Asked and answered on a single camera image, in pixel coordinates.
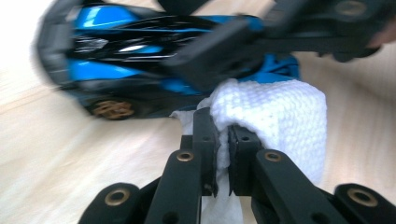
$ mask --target model car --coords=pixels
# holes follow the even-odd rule
[[[181,16],[103,1],[58,0],[44,17],[37,54],[46,75],[91,115],[158,118],[193,110],[210,95],[163,66],[177,49],[234,16]],[[247,16],[251,29],[260,19]],[[298,78],[295,58],[263,55],[240,81]]]

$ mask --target car wheel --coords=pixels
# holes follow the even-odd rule
[[[122,120],[136,116],[137,103],[121,99],[105,99],[92,104],[92,113],[104,119]]]

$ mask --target white cloth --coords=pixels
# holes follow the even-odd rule
[[[199,108],[210,106],[220,132],[216,199],[203,198],[202,223],[243,223],[238,198],[228,196],[227,167],[230,157],[227,127],[239,124],[259,136],[267,148],[286,153],[314,183],[324,167],[326,147],[326,100],[316,88],[292,80],[272,84],[229,79],[221,83]],[[193,111],[175,111],[184,134],[192,134]]]

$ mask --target wooden table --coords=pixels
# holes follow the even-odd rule
[[[124,2],[153,7],[150,1]],[[33,31],[49,3],[26,3],[24,17],[15,22]],[[199,13],[259,15],[268,4],[218,0]],[[114,122],[87,116],[37,69],[28,49],[34,32],[15,32],[9,40],[18,53],[5,48],[0,64],[1,223],[77,223],[104,187],[143,187],[162,174],[178,149],[177,119]],[[327,95],[328,151],[319,186],[332,192],[336,185],[359,183],[396,203],[396,45],[353,63],[311,53],[297,57],[303,79]],[[248,199],[242,202],[246,223],[254,223]]]

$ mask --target toy car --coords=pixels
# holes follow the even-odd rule
[[[247,16],[251,29],[261,20]],[[46,74],[91,114],[105,119],[158,118],[192,110],[209,92],[162,66],[177,49],[233,16],[178,16],[102,1],[58,0],[47,12],[37,41]],[[262,56],[240,81],[298,78],[293,57]]]

